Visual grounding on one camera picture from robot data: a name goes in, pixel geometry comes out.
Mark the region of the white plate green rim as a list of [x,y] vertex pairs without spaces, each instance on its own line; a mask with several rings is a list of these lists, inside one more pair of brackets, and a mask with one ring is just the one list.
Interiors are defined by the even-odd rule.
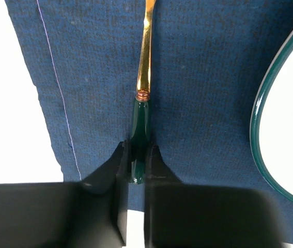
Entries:
[[264,179],[293,201],[293,30],[258,89],[250,119],[250,146]]

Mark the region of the gold fork green handle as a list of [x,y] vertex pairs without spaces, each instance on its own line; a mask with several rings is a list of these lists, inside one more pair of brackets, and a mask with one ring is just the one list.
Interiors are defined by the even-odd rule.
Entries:
[[151,43],[153,11],[156,2],[156,0],[145,1],[144,27],[130,139],[132,155],[130,181],[134,184],[142,184],[144,181],[146,153],[151,135]]

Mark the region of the blue whale placemat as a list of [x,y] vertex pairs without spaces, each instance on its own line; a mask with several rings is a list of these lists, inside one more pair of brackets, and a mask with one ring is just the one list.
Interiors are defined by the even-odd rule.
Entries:
[[[130,136],[144,1],[6,1],[65,181]],[[157,1],[152,138],[185,182],[271,191],[249,124],[293,1]]]

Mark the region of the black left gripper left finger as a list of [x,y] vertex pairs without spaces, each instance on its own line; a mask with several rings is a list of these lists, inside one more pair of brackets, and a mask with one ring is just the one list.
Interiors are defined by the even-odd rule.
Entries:
[[80,182],[0,184],[0,247],[123,247],[130,142]]

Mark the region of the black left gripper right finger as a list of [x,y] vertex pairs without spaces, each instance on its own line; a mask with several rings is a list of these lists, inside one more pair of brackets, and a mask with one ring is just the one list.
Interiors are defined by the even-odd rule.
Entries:
[[274,201],[264,192],[183,183],[157,145],[146,156],[146,247],[283,247]]

